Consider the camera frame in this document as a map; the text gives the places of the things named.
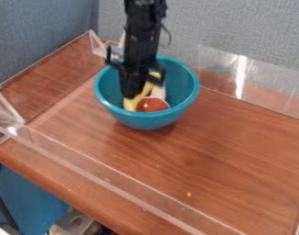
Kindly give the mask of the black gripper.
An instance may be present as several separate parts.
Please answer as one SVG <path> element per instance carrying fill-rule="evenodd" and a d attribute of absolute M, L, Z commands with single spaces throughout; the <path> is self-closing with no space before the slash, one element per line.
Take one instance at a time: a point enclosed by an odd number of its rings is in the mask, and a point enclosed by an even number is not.
<path fill-rule="evenodd" d="M 167 69 L 158 62 L 158 45 L 169 7 L 166 0 L 125 0 L 125 8 L 127 23 L 123 61 L 113 58 L 115 47 L 110 46 L 106 63 L 119 71 L 123 97 L 133 99 L 142 93 L 146 81 L 163 83 L 163 80 L 150 75 L 151 70 L 166 77 Z"/>

